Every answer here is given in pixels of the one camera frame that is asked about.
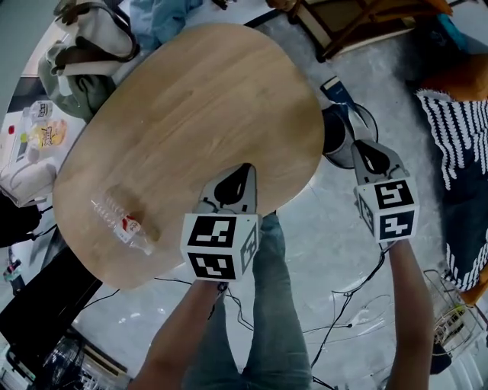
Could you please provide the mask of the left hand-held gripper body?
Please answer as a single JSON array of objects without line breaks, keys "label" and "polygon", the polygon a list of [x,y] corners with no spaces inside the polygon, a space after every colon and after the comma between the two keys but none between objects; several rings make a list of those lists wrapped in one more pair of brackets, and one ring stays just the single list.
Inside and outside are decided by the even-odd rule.
[{"label": "left hand-held gripper body", "polygon": [[239,281],[259,246],[257,214],[185,215],[181,254],[197,280]]}]

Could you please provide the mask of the black mesh waste bin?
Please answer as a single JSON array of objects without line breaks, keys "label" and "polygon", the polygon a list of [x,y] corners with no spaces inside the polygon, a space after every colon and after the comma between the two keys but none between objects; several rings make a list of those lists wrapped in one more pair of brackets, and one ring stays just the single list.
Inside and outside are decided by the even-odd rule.
[{"label": "black mesh waste bin", "polygon": [[353,170],[352,144],[358,139],[379,139],[377,122],[371,112],[355,103],[352,109],[347,104],[333,104],[322,110],[324,122],[323,156],[336,166]]}]

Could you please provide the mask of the torn dark blue packet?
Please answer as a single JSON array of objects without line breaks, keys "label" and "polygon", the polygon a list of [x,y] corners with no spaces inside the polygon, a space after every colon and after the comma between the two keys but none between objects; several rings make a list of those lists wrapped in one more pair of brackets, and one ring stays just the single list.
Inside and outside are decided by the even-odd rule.
[{"label": "torn dark blue packet", "polygon": [[339,78],[337,76],[332,77],[322,84],[319,89],[332,103],[331,106],[322,110],[323,119],[325,120],[328,116],[335,114],[341,120],[344,120],[348,126],[352,127],[349,114],[358,114],[356,103],[353,101],[352,96],[348,93]]}]

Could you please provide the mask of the clear plastic water bottle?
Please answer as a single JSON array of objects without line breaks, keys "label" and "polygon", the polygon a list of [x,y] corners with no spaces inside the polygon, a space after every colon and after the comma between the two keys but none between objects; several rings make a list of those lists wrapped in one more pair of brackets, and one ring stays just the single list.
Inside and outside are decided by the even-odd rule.
[{"label": "clear plastic water bottle", "polygon": [[98,218],[121,243],[146,256],[154,252],[153,239],[143,225],[140,203],[130,192],[112,186],[94,194],[91,204]]}]

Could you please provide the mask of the person's left forearm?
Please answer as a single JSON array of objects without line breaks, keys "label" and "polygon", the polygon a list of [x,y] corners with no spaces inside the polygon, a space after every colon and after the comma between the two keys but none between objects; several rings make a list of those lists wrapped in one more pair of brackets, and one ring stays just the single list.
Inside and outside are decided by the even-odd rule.
[{"label": "person's left forearm", "polygon": [[141,370],[128,390],[181,390],[221,290],[218,282],[192,283],[153,338]]}]

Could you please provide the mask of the oval wooden table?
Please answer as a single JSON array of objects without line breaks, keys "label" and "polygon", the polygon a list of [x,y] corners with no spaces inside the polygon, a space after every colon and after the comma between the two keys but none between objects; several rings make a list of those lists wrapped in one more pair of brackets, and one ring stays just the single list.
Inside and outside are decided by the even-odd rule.
[{"label": "oval wooden table", "polygon": [[[254,165],[265,215],[307,185],[323,143],[316,94],[273,39],[240,24],[192,27],[138,65],[83,129],[55,181],[56,223],[95,277],[133,289],[182,262],[183,218],[209,180]],[[112,186],[140,203],[150,256],[95,213],[93,195]]]}]

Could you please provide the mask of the black white striped blanket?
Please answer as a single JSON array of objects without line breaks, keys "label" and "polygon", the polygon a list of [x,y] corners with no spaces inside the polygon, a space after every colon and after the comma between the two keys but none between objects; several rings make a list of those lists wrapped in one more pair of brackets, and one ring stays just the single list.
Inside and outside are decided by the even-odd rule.
[{"label": "black white striped blanket", "polygon": [[466,292],[488,265],[488,98],[456,101],[428,89],[416,97],[441,151],[444,278]]}]

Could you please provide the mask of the person's right leg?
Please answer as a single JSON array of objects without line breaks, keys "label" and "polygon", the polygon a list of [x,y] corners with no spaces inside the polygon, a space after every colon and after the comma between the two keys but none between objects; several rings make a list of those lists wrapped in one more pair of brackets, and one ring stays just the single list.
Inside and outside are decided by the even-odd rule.
[{"label": "person's right leg", "polygon": [[254,331],[242,378],[248,390],[310,390],[312,373],[294,307],[278,216],[264,217],[252,272]]}]

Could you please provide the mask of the person's left leg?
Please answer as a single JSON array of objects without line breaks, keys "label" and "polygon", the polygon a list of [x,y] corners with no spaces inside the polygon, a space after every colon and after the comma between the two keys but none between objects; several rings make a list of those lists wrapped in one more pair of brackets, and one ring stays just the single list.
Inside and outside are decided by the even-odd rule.
[{"label": "person's left leg", "polygon": [[233,358],[221,296],[206,323],[193,363],[185,373],[182,390],[242,390],[241,375]]}]

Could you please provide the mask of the wooden shelf rack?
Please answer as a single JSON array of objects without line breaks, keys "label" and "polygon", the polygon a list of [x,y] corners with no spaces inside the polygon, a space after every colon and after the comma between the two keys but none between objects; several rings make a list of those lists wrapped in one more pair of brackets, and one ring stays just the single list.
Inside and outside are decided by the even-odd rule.
[{"label": "wooden shelf rack", "polygon": [[416,27],[418,21],[453,9],[447,0],[297,0],[288,20],[298,23],[316,45],[316,59],[386,40]]}]

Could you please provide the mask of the light blue garment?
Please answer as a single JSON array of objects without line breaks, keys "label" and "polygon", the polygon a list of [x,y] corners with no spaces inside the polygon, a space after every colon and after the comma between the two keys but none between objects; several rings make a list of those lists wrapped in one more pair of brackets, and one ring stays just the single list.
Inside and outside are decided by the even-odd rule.
[{"label": "light blue garment", "polygon": [[131,31],[144,51],[157,50],[186,25],[186,17],[204,0],[130,0]]}]

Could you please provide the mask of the black flat monitor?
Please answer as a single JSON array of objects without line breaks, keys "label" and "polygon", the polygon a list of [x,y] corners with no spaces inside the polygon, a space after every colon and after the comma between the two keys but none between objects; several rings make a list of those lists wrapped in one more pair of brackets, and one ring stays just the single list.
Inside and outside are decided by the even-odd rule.
[{"label": "black flat monitor", "polygon": [[101,285],[64,248],[0,312],[0,334],[11,345],[51,348]]}]

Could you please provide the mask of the white kettle jug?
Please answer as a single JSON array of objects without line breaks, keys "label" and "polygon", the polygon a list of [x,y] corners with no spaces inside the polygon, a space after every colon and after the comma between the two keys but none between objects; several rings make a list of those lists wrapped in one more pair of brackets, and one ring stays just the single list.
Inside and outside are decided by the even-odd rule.
[{"label": "white kettle jug", "polygon": [[56,174],[56,166],[47,160],[28,163],[0,175],[0,191],[18,208],[44,203],[53,191]]}]

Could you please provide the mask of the clear jar white label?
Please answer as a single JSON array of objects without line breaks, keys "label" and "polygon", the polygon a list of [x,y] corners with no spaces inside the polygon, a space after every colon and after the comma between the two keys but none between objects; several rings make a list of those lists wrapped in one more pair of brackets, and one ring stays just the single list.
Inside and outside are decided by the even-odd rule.
[{"label": "clear jar white label", "polygon": [[35,101],[31,108],[30,113],[33,120],[46,120],[49,119],[53,112],[52,101]]}]

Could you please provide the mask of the small green bottle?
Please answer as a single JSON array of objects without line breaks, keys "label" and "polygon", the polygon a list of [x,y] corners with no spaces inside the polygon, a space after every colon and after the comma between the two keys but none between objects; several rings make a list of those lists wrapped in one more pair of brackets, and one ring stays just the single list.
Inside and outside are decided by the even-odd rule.
[{"label": "small green bottle", "polygon": [[7,266],[3,272],[3,277],[6,282],[12,283],[20,274],[21,262],[18,259],[7,260]]}]

